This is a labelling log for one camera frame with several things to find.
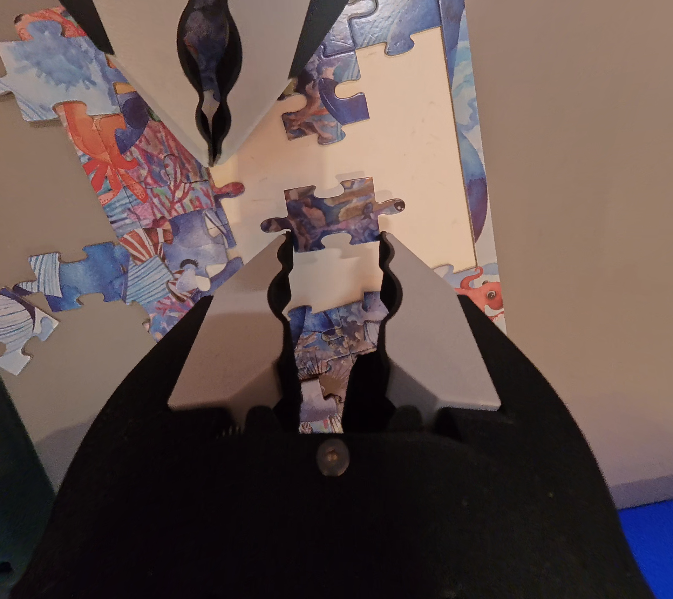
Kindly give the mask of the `black perforated chair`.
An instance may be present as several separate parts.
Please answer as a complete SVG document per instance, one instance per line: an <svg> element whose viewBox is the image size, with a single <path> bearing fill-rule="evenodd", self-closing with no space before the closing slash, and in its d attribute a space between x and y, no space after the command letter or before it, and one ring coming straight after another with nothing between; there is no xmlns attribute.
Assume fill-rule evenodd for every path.
<svg viewBox="0 0 673 599"><path fill-rule="evenodd" d="M41 539L54 491L1 383L1 597L21 578Z"/></svg>

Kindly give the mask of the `red coral puzzle piece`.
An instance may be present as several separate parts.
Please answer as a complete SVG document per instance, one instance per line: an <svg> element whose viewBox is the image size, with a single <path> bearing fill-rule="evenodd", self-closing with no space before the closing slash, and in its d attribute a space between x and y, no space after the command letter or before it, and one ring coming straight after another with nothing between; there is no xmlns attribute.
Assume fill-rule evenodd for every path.
<svg viewBox="0 0 673 599"><path fill-rule="evenodd" d="M135 207L144 227L161 227L176 216L216 207L209 173L193 157L166 155L162 173L163 184L146 183L148 201Z"/></svg>
<svg viewBox="0 0 673 599"><path fill-rule="evenodd" d="M132 128L114 132L124 157L133 157L138 166L130 169L134 180L147 188L207 181L209 173L162 122L150 121L142 134Z"/></svg>

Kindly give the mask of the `sea animal jigsaw puzzle tray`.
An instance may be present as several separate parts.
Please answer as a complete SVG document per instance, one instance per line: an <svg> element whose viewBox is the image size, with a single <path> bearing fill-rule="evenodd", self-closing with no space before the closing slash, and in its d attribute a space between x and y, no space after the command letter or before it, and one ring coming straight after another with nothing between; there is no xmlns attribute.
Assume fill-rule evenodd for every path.
<svg viewBox="0 0 673 599"><path fill-rule="evenodd" d="M260 228L268 218L287 216L286 190L315 186L317 197L329 198L343 192L342 181L371 177L377 202L405 202L402 212L378 217L380 234L402 240L460 297L473 300L503 326L493 236L483 234L491 216L464 0L348 0L240 148L215 166L231 128L227 94L242 66L239 32L228 1L221 2L229 38L216 69L220 102L211 125L201 108L198 65L184 41L194 0L178 24L178 55L199 95L196 121L208 150L203 166L236 242L229 257L239 256L244 266L276 237L289 233L292 238L289 230ZM28 26L37 21L54 21L66 38L87 37L94 44L66 7L19 16L20 41L32 39ZM104 53L118 69L112 54ZM319 145L315 135L289 140L281 116L306 104L293 89L303 70L315 78L333 78L342 99L363 93L369 119L344 125L344 138L329 145ZM73 143L113 228L115 240L106 242L122 245L135 264L158 256L166 265L164 244L173 239L170 220L161 227L140 222L135 207L147 203L147 189L129 173L138 163L121 154L114 135L118 128L142 134L148 122L163 121L128 80L115 82L114 90L117 114L89 115L85 103L65 101L53 107L57 118L39 122L59 121ZM304 433L341 431L349 372L358 357L374 351L386 315L379 300L378 242L351 245L350 239L348 233L335 233L322 239L323 250L296 252L293 247L291 300L283 313L295 344ZM172 275L168 297L145 306L130 304L143 308L147 331L156 341L197 304L178 290L181 277Z"/></svg>

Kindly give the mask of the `blue puzzle piece striped end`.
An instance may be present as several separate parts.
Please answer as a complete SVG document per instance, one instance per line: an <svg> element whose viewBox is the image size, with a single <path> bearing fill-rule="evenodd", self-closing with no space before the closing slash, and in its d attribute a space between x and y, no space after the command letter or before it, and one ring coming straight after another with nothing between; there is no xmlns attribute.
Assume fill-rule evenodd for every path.
<svg viewBox="0 0 673 599"><path fill-rule="evenodd" d="M87 256L62 262L57 252L29 257L35 281L16 284L20 296L41 292L52 311L78 309L82 295L101 293L104 300L125 300L130 266L129 252L120 244L98 243L83 249Z"/></svg>

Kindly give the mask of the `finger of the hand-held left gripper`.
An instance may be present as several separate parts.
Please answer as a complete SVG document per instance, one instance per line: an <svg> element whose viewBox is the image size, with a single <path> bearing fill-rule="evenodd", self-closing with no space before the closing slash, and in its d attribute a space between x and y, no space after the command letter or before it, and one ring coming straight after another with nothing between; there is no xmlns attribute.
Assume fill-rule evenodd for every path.
<svg viewBox="0 0 673 599"><path fill-rule="evenodd" d="M214 165L227 161L290 82L310 0L227 0L242 42L240 74L227 94L231 128Z"/></svg>
<svg viewBox="0 0 673 599"><path fill-rule="evenodd" d="M203 165L199 95L178 55L178 24L189 0L93 0L112 45L112 60L176 138Z"/></svg>

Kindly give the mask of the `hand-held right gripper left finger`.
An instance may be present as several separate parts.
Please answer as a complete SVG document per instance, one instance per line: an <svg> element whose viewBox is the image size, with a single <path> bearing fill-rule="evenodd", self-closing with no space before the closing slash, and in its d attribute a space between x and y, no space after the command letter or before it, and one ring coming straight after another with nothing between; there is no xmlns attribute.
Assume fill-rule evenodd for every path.
<svg viewBox="0 0 673 599"><path fill-rule="evenodd" d="M216 290L168 405L223 407L237 424L256 406L295 423L295 355L290 323L293 242L271 241Z"/></svg>

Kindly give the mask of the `pale blue white puzzle piece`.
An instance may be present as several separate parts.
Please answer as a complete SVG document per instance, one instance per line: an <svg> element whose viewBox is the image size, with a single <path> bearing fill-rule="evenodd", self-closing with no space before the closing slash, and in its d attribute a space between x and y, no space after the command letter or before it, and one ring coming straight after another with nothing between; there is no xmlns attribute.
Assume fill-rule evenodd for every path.
<svg viewBox="0 0 673 599"><path fill-rule="evenodd" d="M1 42L1 94L13 93L25 121L55 119L53 107L65 101L85 103L89 115L120 112L114 83L127 80L89 38L66 38L54 21L33 22L28 32L29 41Z"/></svg>

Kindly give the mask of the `dark blue puzzle piece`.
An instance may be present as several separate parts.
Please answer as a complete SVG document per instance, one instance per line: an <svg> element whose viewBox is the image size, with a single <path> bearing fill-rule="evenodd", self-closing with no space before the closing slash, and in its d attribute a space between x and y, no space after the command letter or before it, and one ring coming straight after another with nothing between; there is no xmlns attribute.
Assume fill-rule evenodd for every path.
<svg viewBox="0 0 673 599"><path fill-rule="evenodd" d="M202 110L209 125L220 102L216 69L229 38L229 25L221 0L194 0L186 21L184 41L196 60L204 91Z"/></svg>

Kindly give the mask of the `white blue striped puzzle piece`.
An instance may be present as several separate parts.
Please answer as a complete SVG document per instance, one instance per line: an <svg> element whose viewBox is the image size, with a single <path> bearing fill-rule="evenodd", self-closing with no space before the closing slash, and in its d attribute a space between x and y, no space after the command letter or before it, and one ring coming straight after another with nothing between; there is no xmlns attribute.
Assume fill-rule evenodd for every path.
<svg viewBox="0 0 673 599"><path fill-rule="evenodd" d="M45 341L59 321L9 289L1 290L1 368L17 376L30 355L23 348L32 337Z"/></svg>

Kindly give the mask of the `grey blue puzzle piece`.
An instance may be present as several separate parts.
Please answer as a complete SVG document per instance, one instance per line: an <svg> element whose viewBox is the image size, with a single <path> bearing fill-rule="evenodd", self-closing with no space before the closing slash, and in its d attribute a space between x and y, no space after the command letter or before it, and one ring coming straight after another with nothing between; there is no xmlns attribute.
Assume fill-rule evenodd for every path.
<svg viewBox="0 0 673 599"><path fill-rule="evenodd" d="M165 263L178 281L178 290L193 300L214 294L243 266L229 257L235 248L231 228L221 205L193 210L170 219L173 239L164 244Z"/></svg>

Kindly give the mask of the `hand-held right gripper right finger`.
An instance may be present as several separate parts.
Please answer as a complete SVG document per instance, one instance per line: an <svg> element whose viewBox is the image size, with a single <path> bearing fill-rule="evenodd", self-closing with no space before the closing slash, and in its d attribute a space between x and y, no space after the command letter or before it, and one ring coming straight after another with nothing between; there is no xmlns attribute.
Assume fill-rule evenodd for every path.
<svg viewBox="0 0 673 599"><path fill-rule="evenodd" d="M458 295L390 233L380 238L381 299L388 315L379 351L386 397L414 406L424 425L446 407L499 410L501 402Z"/></svg>

